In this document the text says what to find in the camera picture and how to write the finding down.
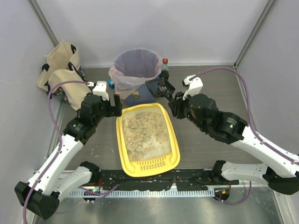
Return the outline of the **black litter scoop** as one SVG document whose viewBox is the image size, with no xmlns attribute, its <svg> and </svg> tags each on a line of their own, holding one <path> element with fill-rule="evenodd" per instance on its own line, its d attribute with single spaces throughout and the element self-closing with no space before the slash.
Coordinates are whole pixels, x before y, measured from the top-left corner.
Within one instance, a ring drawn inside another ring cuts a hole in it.
<svg viewBox="0 0 299 224">
<path fill-rule="evenodd" d="M 172 100 L 175 88 L 167 79 L 160 77 L 148 80 L 145 84 L 154 98 L 166 98 L 169 101 Z"/>
</svg>

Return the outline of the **yellow litter box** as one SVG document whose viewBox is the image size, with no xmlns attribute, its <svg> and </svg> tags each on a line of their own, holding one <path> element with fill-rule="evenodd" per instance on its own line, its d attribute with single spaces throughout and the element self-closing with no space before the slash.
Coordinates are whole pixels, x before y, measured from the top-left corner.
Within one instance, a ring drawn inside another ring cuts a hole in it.
<svg viewBox="0 0 299 224">
<path fill-rule="evenodd" d="M 139 112 L 157 112 L 163 115 L 171 145 L 171 152 L 169 154 L 145 161 L 129 160 L 122 129 L 122 121 Z M 159 103 L 141 104 L 123 109 L 122 116 L 116 120 L 116 133 L 122 168 L 124 172 L 131 177 L 146 177 L 161 174 L 175 168 L 179 164 L 180 151 L 171 119 L 164 107 Z"/>
</svg>

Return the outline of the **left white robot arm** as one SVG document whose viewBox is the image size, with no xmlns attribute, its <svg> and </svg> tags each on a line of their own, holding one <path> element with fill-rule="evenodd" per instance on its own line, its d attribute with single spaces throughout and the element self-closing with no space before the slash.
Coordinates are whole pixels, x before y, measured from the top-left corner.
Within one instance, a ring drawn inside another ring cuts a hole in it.
<svg viewBox="0 0 299 224">
<path fill-rule="evenodd" d="M 88 161 L 82 162 L 66 177 L 59 177 L 71 159 L 95 134 L 98 124 L 105 117 L 122 115 L 122 103 L 118 94 L 114 95 L 114 103 L 112 106 L 102 96 L 87 94 L 77 116 L 67 124 L 57 147 L 46 162 L 27 182 L 18 182 L 15 186 L 14 191 L 24 211 L 29 210 L 47 220 L 72 191 L 100 180 L 99 167 Z"/>
</svg>

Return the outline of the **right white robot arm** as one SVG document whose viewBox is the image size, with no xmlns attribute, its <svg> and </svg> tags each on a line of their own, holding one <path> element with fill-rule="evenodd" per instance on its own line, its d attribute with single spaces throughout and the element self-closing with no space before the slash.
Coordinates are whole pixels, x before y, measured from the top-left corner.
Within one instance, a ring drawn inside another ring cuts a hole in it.
<svg viewBox="0 0 299 224">
<path fill-rule="evenodd" d="M 242 118 L 220 111 L 214 99 L 205 94 L 183 98 L 183 93 L 168 97 L 168 106 L 177 119 L 188 119 L 201 132 L 218 142 L 237 147 L 261 161 L 260 164 L 236 164 L 216 161 L 212 177 L 221 181 L 245 180 L 267 184 L 272 190 L 293 195 L 299 190 L 299 156 L 275 146 Z"/>
</svg>

